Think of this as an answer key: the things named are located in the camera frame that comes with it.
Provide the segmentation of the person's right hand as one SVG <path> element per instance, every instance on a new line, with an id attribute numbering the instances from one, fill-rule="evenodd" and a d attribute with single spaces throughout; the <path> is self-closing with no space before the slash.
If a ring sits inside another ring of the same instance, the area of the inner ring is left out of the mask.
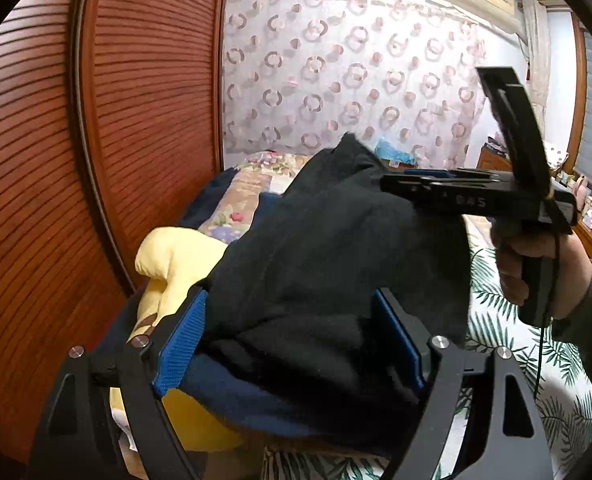
<path id="1" fill-rule="evenodd" d="M 592 261 L 587 256 L 579 237 L 558 234 L 555 243 L 551 233 L 518 235 L 508 224 L 495 221 L 490 230 L 496 248 L 497 268 L 505 298 L 522 306 L 528 298 L 528 285 L 522 279 L 523 258 L 550 258 L 558 255 L 556 280 L 551 315 L 557 320 L 567 318 L 581 303 L 592 279 Z"/>

